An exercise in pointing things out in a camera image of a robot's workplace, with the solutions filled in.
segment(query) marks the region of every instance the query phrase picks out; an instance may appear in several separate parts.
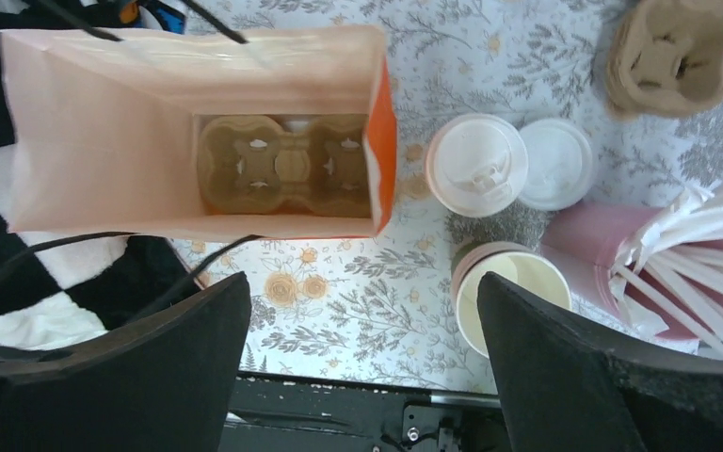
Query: screw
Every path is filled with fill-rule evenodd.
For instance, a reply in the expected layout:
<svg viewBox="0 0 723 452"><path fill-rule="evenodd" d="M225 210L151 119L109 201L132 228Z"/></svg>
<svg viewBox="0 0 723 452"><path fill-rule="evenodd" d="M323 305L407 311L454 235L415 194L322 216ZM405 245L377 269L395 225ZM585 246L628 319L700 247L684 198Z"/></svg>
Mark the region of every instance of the screw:
<svg viewBox="0 0 723 452"><path fill-rule="evenodd" d="M406 432L406 436L410 441L417 441L420 438L420 430L418 430L417 427L409 428L409 431Z"/></svg>

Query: black and white cloth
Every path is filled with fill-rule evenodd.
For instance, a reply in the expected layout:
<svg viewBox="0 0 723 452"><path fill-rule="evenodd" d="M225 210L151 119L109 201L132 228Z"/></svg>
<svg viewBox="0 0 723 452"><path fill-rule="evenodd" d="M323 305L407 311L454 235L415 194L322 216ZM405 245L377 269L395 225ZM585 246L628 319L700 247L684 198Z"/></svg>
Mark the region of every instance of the black and white cloth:
<svg viewBox="0 0 723 452"><path fill-rule="evenodd" d="M0 28L65 28L55 17L0 13ZM0 266L55 234L8 234L14 153L0 71ZM103 238L39 253L0 286L0 343L55 348L117 328L185 276L164 238ZM180 299L198 291L193 283Z"/></svg>

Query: white plastic lid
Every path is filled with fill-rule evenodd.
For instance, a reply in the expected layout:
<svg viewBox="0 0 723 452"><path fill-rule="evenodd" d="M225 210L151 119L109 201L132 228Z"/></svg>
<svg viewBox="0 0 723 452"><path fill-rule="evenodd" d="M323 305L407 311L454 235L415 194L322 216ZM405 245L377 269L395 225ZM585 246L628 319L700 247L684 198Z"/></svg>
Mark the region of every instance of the white plastic lid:
<svg viewBox="0 0 723 452"><path fill-rule="evenodd" d="M493 115L463 115L434 136L426 178L448 209L471 218L492 216L517 199L528 176L520 132Z"/></svg>
<svg viewBox="0 0 723 452"><path fill-rule="evenodd" d="M532 122L520 131L528 151L528 179L518 199L538 210L561 210L583 199L597 167L586 135L560 119Z"/></svg>

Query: bundle of straws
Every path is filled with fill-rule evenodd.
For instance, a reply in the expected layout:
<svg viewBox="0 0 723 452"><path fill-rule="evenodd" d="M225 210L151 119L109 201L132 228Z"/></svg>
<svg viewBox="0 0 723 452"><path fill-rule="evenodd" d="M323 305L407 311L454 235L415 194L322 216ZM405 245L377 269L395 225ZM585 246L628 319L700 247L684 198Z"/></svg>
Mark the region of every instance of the bundle of straws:
<svg viewBox="0 0 723 452"><path fill-rule="evenodd" d="M619 250L610 286L623 320L644 337L668 329L657 313L625 294L630 284L723 355L723 306L700 290L723 295L723 250L698 246L712 240L723 240L723 184L713 191L687 186ZM700 321L644 281L643 270Z"/></svg>

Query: table surface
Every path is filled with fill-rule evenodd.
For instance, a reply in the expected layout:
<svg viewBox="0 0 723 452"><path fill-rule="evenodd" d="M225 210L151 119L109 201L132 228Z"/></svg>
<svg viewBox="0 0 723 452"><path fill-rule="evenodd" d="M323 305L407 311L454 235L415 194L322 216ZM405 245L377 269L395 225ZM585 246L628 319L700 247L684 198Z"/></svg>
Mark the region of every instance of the table surface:
<svg viewBox="0 0 723 452"><path fill-rule="evenodd" d="M253 315L242 369L457 391L495 391L449 298L450 262L470 241L535 247L550 214L513 204L492 218L450 214L427 188L423 157L455 116L483 112L516 126L566 117L599 154L589 198L660 205L723 167L723 105L683 121L608 118L603 68L624 0L202 0L229 26L381 24L399 125L397 204L365 240L261 241L222 257L215 282L248 274ZM192 15L188 32L211 33ZM176 240L190 265L219 244ZM575 310L615 328L585 301ZM692 352L696 343L664 344Z"/></svg>

